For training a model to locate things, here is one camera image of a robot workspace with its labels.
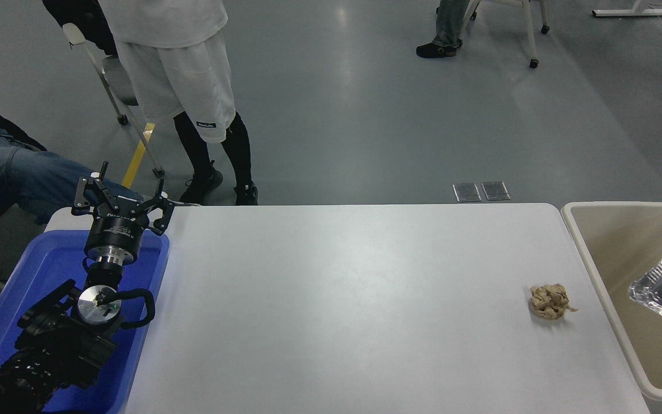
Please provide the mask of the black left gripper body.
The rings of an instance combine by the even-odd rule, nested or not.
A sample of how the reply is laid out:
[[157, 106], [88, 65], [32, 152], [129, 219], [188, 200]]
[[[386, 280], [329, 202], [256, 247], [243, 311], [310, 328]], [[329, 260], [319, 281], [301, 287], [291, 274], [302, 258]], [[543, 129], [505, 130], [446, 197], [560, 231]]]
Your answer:
[[137, 257], [145, 228], [149, 227], [149, 217], [96, 216], [85, 243], [88, 257], [99, 257], [106, 247], [118, 247], [130, 257]]

